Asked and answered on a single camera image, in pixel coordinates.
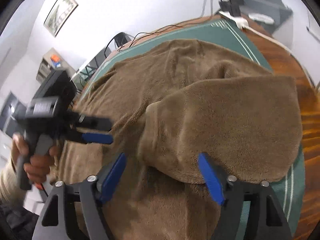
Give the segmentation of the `person's left hand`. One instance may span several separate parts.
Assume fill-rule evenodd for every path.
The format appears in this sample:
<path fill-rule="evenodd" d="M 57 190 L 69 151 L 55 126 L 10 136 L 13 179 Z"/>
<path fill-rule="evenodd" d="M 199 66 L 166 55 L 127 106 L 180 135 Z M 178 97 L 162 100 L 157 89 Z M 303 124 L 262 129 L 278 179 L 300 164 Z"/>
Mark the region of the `person's left hand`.
<path fill-rule="evenodd" d="M 50 173 L 50 167 L 54 165 L 54 157 L 60 153 L 57 145 L 53 145 L 49 149 L 49 154 L 38 155 L 34 154 L 30 158 L 30 163 L 24 164 L 24 170 L 33 183 L 44 183 L 47 180 L 47 175 Z M 29 148 L 23 136 L 16 133 L 12 136 L 11 158 L 14 165 L 17 164 L 19 156 L 27 156 Z"/>

